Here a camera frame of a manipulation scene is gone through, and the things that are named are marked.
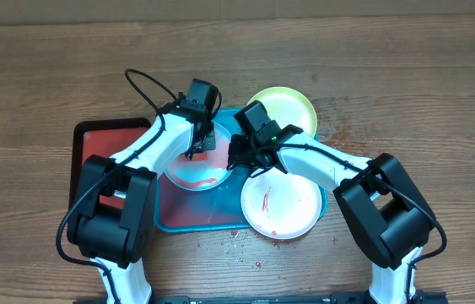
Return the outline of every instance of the table surface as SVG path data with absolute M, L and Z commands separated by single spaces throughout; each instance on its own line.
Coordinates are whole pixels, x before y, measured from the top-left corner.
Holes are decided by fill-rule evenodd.
M 96 270 L 61 260 L 54 240 L 74 126 L 154 117 L 125 68 L 174 91 L 192 78 L 212 81 L 224 107 L 272 86 L 308 96 L 320 141 L 397 156 L 445 227 L 449 246 L 419 265 L 417 287 L 475 303 L 472 15 L 0 27 L 0 303 L 104 296 Z M 168 101 L 138 82 L 159 105 Z M 424 250 L 439 240 L 434 231 Z M 323 295 L 365 290 L 371 276 L 332 197 L 297 241 L 157 231 L 143 259 L 158 295 Z

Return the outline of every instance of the black mounting bracket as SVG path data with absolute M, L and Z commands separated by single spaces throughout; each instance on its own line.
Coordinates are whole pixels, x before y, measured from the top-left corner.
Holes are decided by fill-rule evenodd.
M 303 132 L 302 128 L 291 124 L 281 129 L 277 121 L 269 117 L 267 109 L 259 100 L 254 100 L 235 113 L 234 118 L 239 123 L 244 135 L 232 135 L 228 150 L 228 164 L 235 163 L 240 155 L 251 149 L 283 143 L 287 138 Z M 243 160 L 240 166 L 251 168 L 274 166 L 280 171 L 288 173 L 280 165 L 276 149 L 265 150 L 263 153 L 253 155 L 253 157 Z
M 333 191 L 361 251 L 372 263 L 396 269 L 404 256 L 427 243 L 434 227 L 412 204 L 394 193 L 392 200 L 378 210 L 370 195 L 374 192 L 387 195 L 389 191 L 374 176 L 381 176 L 384 182 L 435 216 L 397 158 L 387 153 L 369 161 L 365 174 L 344 180 Z
M 207 81 L 193 79 L 188 89 L 188 95 L 179 93 L 177 98 L 178 107 L 170 113 L 185 117 L 188 122 L 194 124 L 194 139 L 192 147 L 185 153 L 189 159 L 196 153 L 214 150 L 213 109 L 219 89 Z
M 112 159 L 91 155 L 84 163 L 75 201 L 115 166 Z M 125 269 L 142 257 L 153 227 L 156 173 L 126 166 L 117 170 L 70 214 L 67 238 L 85 257 L 104 258 Z M 123 209 L 100 204 L 100 195 L 111 196 L 115 190 L 127 193 Z

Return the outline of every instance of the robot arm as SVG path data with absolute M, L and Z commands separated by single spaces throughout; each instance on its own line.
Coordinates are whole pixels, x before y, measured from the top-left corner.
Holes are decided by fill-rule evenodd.
M 159 178 L 165 168 L 177 156 L 187 152 L 192 146 L 194 125 L 182 116 L 164 114 L 165 131 L 137 158 L 127 163 L 130 168 L 145 167 L 156 173 Z M 153 126 L 138 138 L 133 144 L 121 152 L 111 156 L 117 164 L 124 161 L 134 151 L 147 143 L 160 130 L 161 121 L 156 117 Z
M 366 157 L 348 155 L 328 147 L 317 142 L 307 133 L 295 134 L 284 143 L 307 144 L 320 148 L 360 169 L 368 167 L 367 162 L 370 160 Z M 357 174 L 357 172 L 349 170 L 335 160 L 328 159 L 312 149 L 281 148 L 277 152 L 277 157 L 286 172 L 306 177 L 318 186 L 325 188 L 329 193 L 340 186 L 343 180 L 352 179 Z
M 235 119 L 245 136 L 232 138 L 229 163 L 239 159 L 235 155 L 252 149 L 259 155 L 249 156 L 245 166 L 274 166 L 333 192 L 355 242 L 373 263 L 369 289 L 373 300 L 382 304 L 405 303 L 408 281 L 408 293 L 414 295 L 414 269 L 407 278 L 408 264 L 421 253 L 434 226 L 395 193 L 381 209 L 375 207 L 373 200 L 389 193 L 382 186 L 386 183 L 407 195 L 433 218 L 434 213 L 395 157 L 382 154 L 370 160 L 347 155 L 318 143 L 295 126 L 281 129 L 259 101 L 235 114 Z

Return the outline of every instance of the wall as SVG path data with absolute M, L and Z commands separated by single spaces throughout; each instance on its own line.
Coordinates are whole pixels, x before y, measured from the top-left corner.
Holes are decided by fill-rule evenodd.
M 475 14 L 475 0 L 0 0 L 0 25 Z

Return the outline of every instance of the red sauce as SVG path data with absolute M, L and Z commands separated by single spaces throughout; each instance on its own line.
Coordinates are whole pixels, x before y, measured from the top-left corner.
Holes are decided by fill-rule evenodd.
M 188 159 L 184 155 L 181 155 L 181 156 L 182 156 L 183 161 L 188 161 Z M 191 161 L 205 161 L 207 160 L 207 157 L 208 157 L 207 152 L 198 153 L 192 156 Z
M 201 187 L 202 185 L 204 185 L 206 183 L 214 184 L 214 183 L 217 183 L 219 181 L 216 178 L 208 178 L 208 179 L 202 180 L 202 181 L 188 182 L 188 181 L 185 181 L 184 179 L 179 178 L 177 175 L 174 175 L 173 178 L 175 178 L 177 180 L 177 182 L 179 182 L 182 186 L 189 187 L 189 188 L 197 188 L 197 187 Z
M 263 196 L 263 207 L 262 207 L 262 211 L 267 210 L 268 213 L 269 213 L 269 206 L 268 206 L 267 204 L 268 204 L 269 193 L 270 193 L 270 192 L 271 192 L 271 187 L 269 187 L 269 189 L 267 190 L 267 193 L 265 193 L 265 195 Z

